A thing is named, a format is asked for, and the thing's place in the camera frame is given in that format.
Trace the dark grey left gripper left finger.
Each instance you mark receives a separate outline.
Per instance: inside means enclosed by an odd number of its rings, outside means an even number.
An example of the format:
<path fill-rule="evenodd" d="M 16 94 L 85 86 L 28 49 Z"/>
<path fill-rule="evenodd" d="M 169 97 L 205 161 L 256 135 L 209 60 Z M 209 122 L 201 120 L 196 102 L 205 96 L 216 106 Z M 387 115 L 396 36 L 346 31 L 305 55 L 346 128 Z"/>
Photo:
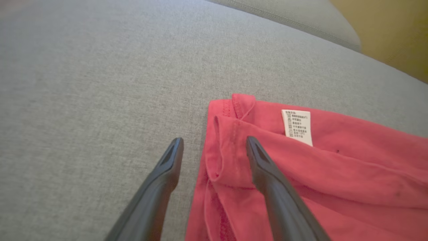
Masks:
<path fill-rule="evenodd" d="M 106 241 L 159 241 L 171 193 L 177 187 L 184 140 L 172 140 L 154 169 L 140 185 Z"/>

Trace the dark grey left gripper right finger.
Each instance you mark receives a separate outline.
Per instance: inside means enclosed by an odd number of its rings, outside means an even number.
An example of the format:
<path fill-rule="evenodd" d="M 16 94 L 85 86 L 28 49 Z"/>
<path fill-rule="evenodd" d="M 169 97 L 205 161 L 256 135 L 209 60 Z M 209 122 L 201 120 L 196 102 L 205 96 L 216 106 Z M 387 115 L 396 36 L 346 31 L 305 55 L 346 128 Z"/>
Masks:
<path fill-rule="evenodd" d="M 252 181 L 265 199 L 273 239 L 329 241 L 329 235 L 254 136 L 247 137 L 246 152 Z"/>

